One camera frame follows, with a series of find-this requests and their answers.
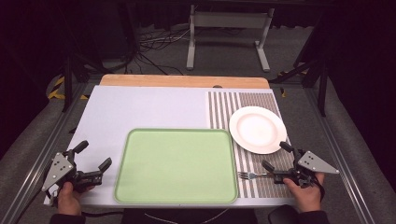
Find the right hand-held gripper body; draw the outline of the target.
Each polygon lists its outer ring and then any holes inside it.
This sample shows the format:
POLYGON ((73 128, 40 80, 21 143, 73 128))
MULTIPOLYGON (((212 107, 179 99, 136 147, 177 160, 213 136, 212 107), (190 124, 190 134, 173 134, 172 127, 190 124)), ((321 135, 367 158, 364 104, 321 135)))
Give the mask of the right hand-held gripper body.
POLYGON ((312 187, 318 183, 316 173, 339 175, 340 171, 311 151, 294 149, 294 160, 288 171, 274 171, 274 183, 282 184, 284 178, 292 180, 301 188, 312 187))

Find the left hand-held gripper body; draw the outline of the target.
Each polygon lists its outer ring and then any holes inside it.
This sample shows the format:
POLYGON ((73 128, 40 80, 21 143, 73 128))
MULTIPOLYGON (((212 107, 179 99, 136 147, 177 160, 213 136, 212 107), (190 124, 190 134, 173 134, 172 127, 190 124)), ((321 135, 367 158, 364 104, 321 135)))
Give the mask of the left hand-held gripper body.
POLYGON ((58 152, 52 159, 47 176, 44 179, 42 191, 48 191, 52 186, 62 187, 65 182, 70 182, 75 191, 85 191, 92 186, 102 184, 103 171, 84 173, 77 169, 74 149, 58 152))

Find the silver fork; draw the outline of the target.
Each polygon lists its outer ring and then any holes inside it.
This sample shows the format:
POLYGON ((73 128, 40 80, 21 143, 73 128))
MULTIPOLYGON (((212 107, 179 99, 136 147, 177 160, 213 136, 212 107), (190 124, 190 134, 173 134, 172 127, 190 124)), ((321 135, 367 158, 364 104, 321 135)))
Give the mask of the silver fork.
POLYGON ((259 178, 259 177, 265 177, 265 178, 272 178, 273 175, 270 173, 261 173, 261 174, 256 174, 253 172, 238 172, 237 175, 245 180, 252 180, 255 178, 259 178))

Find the person's left hand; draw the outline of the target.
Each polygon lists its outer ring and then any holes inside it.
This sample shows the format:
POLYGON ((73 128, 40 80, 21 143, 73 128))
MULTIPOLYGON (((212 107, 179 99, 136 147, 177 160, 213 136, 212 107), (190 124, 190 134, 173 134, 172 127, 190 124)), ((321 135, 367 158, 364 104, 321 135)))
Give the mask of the person's left hand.
POLYGON ((65 182, 58 194, 58 213, 69 216, 81 216, 81 193, 74 190, 70 182, 65 182))

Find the person's right hand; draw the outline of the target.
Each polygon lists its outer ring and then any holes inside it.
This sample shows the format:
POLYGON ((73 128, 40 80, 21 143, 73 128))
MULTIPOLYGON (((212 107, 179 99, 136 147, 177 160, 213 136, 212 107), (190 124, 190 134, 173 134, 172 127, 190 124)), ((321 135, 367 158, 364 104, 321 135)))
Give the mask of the person's right hand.
POLYGON ((284 178, 283 183, 294 196, 297 208, 300 212, 314 212, 321 209, 320 187, 314 185, 313 187, 302 189, 289 178, 284 178))

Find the white plate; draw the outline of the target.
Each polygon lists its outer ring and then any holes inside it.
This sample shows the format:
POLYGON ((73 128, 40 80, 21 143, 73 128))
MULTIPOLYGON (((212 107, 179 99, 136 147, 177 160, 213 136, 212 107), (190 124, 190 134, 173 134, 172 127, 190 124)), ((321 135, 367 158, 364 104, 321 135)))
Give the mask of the white plate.
POLYGON ((271 154, 280 150, 279 144, 287 140, 287 129, 274 112, 258 107, 245 106, 230 117, 229 131, 233 140, 242 148, 256 154, 271 154))

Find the black rounded object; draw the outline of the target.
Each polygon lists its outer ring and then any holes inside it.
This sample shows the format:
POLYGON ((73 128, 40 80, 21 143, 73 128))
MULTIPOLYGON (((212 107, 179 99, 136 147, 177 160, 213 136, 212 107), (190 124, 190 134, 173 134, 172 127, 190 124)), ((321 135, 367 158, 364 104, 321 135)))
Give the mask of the black rounded object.
POLYGON ((281 205, 268 215, 269 224, 298 224, 298 212, 290 205, 281 205))

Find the yellow and black tape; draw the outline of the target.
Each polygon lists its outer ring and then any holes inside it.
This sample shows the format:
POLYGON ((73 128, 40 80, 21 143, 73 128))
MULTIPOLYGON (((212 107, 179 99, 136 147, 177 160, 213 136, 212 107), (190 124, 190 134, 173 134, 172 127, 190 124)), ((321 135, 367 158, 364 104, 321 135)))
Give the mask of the yellow and black tape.
POLYGON ((60 88, 62 87, 63 84, 64 84, 64 76, 59 76, 58 79, 55 81, 54 86, 49 91, 48 98, 64 100, 65 95, 63 93, 60 93, 60 88))

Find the white table mat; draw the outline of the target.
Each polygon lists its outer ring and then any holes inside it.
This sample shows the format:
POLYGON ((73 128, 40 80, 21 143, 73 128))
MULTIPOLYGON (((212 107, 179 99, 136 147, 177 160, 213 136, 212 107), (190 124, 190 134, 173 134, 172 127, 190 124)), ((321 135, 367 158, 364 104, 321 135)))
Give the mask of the white table mat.
POLYGON ((120 162, 130 131, 134 129, 212 129, 207 124, 209 91, 265 92, 270 89, 160 88, 96 86, 70 142, 89 145, 75 157, 77 169, 94 171, 107 158, 112 164, 102 184, 80 198, 84 206, 108 208, 248 208, 293 204, 288 188, 271 178, 243 180, 236 173, 238 197, 228 204, 124 204, 114 198, 120 162))

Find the black stand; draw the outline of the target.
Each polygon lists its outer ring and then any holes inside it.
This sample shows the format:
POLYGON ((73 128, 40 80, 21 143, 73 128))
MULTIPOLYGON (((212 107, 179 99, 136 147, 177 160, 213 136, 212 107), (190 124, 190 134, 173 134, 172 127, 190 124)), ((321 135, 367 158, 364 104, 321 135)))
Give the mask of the black stand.
POLYGON ((280 84, 291 77, 295 77, 305 72, 304 78, 301 80, 303 88, 313 88, 318 83, 318 99, 317 107, 322 117, 326 116, 325 113, 325 100, 328 81, 328 68, 326 66, 326 58, 320 55, 318 58, 313 58, 303 63, 304 54, 312 46, 312 39, 309 37, 302 50, 300 51, 293 68, 289 71, 280 72, 276 78, 270 79, 269 83, 280 84))
POLYGON ((90 79, 90 75, 86 65, 93 68, 100 74, 108 74, 109 70, 105 69, 99 63, 95 63, 88 57, 81 54, 70 54, 64 60, 64 108, 63 112, 66 112, 73 103, 73 78, 78 83, 86 83, 90 79))

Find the green tray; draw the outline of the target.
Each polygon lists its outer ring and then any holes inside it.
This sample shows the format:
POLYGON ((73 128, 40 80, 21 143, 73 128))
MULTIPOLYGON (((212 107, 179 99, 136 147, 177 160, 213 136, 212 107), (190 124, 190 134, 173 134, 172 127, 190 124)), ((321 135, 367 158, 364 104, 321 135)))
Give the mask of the green tray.
POLYGON ((134 129, 114 198, 124 204, 228 204, 238 197, 233 144, 218 129, 134 129))

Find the striped placemat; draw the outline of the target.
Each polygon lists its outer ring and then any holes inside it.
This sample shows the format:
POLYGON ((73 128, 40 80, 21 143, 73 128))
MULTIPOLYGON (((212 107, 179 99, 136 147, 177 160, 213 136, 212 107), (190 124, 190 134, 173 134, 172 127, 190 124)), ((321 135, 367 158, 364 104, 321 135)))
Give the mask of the striped placemat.
MULTIPOLYGON (((212 129, 223 129, 230 132, 231 115, 245 106, 268 109, 282 119, 276 98, 270 90, 265 92, 209 91, 206 94, 208 126, 212 129)), ((282 148, 271 154, 256 154, 240 147, 233 140, 233 154, 237 172, 262 173, 264 171, 263 160, 269 161, 278 170, 287 170, 292 166, 292 155, 282 148)))

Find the person's dark clothing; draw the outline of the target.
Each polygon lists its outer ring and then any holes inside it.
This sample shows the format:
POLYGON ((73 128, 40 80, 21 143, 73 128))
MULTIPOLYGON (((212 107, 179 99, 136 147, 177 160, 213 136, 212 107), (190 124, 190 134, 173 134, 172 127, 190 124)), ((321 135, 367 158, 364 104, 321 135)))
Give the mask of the person's dark clothing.
POLYGON ((125 209, 121 224, 259 224, 253 209, 125 209))

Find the grey metal stand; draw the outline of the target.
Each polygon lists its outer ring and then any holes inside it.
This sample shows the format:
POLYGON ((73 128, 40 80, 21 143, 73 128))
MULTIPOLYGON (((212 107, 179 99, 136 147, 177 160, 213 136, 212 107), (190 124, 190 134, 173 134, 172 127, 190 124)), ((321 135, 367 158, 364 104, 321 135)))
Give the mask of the grey metal stand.
POLYGON ((264 52, 264 44, 270 29, 275 10, 269 8, 264 13, 242 13, 242 12, 203 12, 197 11, 195 5, 191 5, 190 9, 190 39, 188 46, 186 68, 192 70, 194 68, 195 58, 195 28, 245 28, 245 29, 261 29, 261 39, 254 42, 262 70, 270 71, 266 54, 264 52))

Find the aluminium rail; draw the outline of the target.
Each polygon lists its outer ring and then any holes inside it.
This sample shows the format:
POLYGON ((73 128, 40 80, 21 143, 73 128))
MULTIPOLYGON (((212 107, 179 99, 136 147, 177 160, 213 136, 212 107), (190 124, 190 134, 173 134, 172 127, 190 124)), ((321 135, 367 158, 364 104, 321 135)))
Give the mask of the aluminium rail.
POLYGON ((44 170, 55 152, 68 148, 86 105, 81 96, 91 92, 91 84, 78 84, 68 109, 51 99, 0 160, 0 224, 42 224, 54 213, 40 190, 44 170))
POLYGON ((315 116, 318 119, 318 123, 322 131, 325 133, 327 143, 330 148, 330 154, 332 155, 335 165, 340 170, 341 179, 346 188, 348 197, 350 198, 357 212, 361 224, 376 224, 371 211, 369 210, 367 203, 362 196, 361 189, 358 187, 355 177, 351 173, 342 150, 335 139, 329 122, 318 108, 318 99, 315 92, 312 89, 304 89, 304 92, 309 104, 314 110, 315 116))

